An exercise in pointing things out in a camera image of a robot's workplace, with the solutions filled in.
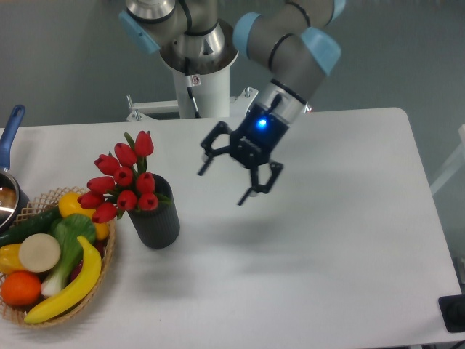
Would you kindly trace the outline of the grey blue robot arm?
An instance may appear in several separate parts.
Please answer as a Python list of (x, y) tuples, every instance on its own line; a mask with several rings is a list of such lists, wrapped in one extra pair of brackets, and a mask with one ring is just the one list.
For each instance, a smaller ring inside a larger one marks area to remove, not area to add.
[[(246, 196), (253, 196), (271, 191), (283, 169), (273, 150), (341, 56), (323, 28), (344, 7), (343, 1), (286, 1), (273, 15), (249, 12), (229, 25), (216, 1), (128, 1), (118, 18), (143, 52), (158, 53), (171, 69), (180, 116), (218, 119), (201, 143), (205, 165), (228, 154), (250, 171)], [(225, 118), (238, 55), (272, 79), (231, 129)]]

